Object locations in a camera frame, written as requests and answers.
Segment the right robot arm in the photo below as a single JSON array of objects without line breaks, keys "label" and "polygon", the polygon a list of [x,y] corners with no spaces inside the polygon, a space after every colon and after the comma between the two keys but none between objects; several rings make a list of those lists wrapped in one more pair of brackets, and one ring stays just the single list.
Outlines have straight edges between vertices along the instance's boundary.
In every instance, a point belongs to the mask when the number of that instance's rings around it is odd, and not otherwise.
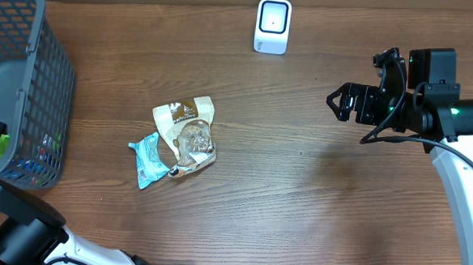
[{"label": "right robot arm", "polygon": [[460,97],[453,48],[373,55],[378,86],[345,83],[326,103],[340,121],[372,125],[361,144],[421,143],[449,200],[462,265],[473,265],[473,100]]}]

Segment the green snack packet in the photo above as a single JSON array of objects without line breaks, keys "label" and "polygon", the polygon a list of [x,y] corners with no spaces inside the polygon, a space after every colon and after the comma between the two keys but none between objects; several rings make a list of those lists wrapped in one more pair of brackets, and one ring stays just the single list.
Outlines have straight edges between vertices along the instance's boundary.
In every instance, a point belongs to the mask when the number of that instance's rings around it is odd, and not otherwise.
[{"label": "green snack packet", "polygon": [[0,136],[0,160],[5,155],[7,148],[9,147],[10,136],[2,134]]}]

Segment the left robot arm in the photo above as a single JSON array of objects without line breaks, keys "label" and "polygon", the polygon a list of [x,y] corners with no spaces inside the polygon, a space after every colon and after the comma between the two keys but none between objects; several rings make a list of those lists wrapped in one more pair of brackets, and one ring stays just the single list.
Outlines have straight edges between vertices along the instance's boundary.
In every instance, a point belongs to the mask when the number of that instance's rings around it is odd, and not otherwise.
[{"label": "left robot arm", "polygon": [[47,202],[0,178],[0,265],[151,265],[74,235]]}]

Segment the light teal snack packet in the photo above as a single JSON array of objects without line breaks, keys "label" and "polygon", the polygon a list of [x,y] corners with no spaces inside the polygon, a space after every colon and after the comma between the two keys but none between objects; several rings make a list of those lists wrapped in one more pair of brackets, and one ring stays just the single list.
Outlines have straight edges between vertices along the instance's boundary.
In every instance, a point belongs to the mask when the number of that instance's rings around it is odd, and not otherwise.
[{"label": "light teal snack packet", "polygon": [[158,153],[158,132],[146,136],[137,143],[128,143],[128,148],[135,151],[138,188],[145,189],[153,182],[159,181],[169,171]]}]

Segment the beige brown cookie bag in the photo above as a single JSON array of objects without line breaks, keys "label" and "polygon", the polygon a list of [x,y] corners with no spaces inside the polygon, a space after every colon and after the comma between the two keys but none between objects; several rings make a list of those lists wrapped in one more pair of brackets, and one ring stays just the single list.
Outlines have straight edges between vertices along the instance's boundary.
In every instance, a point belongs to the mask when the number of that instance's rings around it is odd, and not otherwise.
[{"label": "beige brown cookie bag", "polygon": [[158,133],[177,160],[168,172],[170,177],[194,173],[215,161],[217,150],[211,136],[215,106],[209,96],[157,106],[152,115]]}]

